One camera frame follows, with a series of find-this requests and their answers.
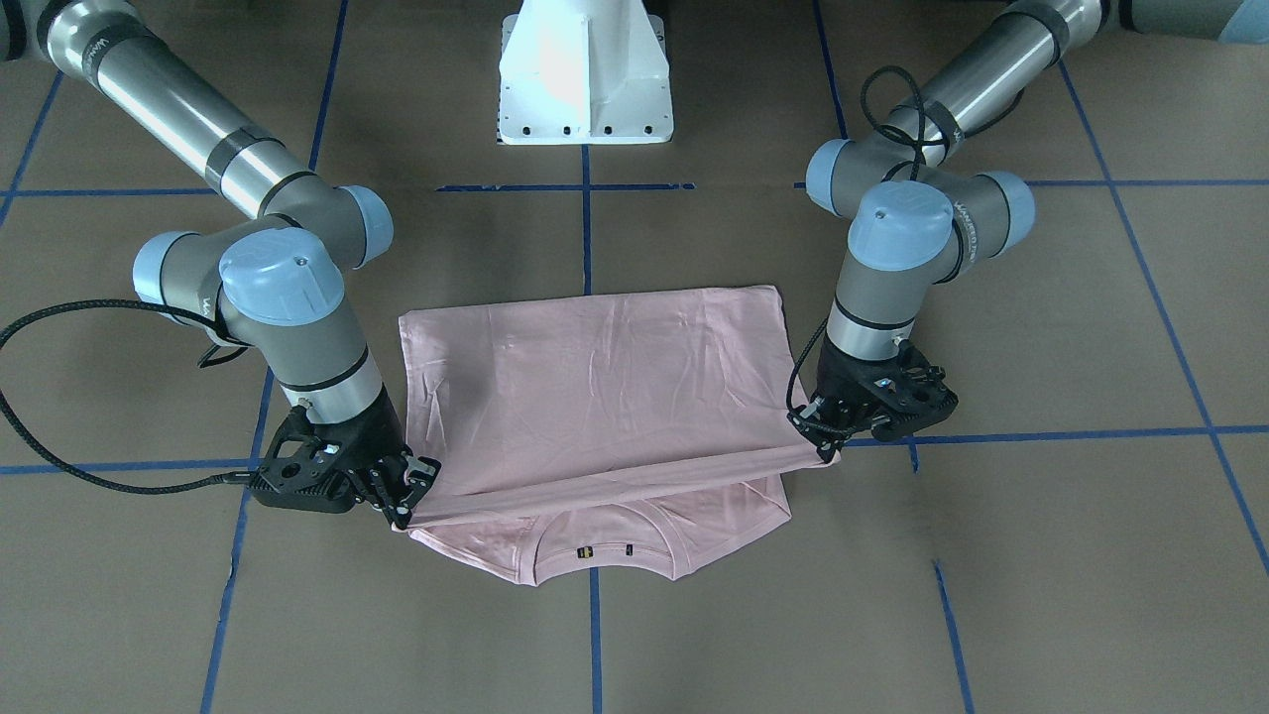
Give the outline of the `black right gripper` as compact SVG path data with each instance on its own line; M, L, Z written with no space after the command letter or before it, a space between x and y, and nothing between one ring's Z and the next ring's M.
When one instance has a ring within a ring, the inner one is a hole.
M382 509L393 529L409 529L412 507L431 490L440 462L415 457L390 393L340 424L313 424L291 408L250 476L247 492L260 505L317 514L345 514L358 503Z

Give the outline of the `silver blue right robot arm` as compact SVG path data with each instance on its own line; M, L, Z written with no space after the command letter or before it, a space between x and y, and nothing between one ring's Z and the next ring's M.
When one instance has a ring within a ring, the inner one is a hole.
M259 464L156 493L241 484L266 507L344 514L368 505L406 529L440 465L406 443L344 282L393 243L385 200L301 164L174 55L132 3L5 1L3 60L30 58L112 100L245 221L155 236L135 257L136 299L55 304L5 326L3 339L58 313L109 308L202 328L204 369L255 349L291 405Z

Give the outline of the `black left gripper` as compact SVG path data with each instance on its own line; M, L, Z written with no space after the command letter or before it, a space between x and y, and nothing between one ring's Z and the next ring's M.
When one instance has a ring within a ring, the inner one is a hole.
M857 360L825 340L816 379L807 405L788 405L788 420L813 444L822 464L832 464L840 444L853 435L900 441L942 424L958 407L958 394L944 383L945 372L909 340L901 340L897 356L882 361Z

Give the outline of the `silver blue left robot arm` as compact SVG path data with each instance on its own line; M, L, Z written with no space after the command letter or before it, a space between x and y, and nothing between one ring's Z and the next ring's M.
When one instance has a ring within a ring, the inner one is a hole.
M1107 27L1142 36L1265 44L1264 1L1010 1L925 85L898 66L860 89L869 131L810 160L815 204L849 221L843 270L813 345L808 403L788 419L829 464L849 439L893 443L940 424L958 397L910 335L928 290L1020 243L1036 199L1010 172L957 176L942 164L997 126L1027 85Z

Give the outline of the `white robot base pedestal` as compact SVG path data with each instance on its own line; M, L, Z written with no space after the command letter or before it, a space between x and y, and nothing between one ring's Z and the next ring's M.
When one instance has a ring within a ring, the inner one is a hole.
M665 145L675 134L662 13L646 1L524 1L503 20L503 145Z

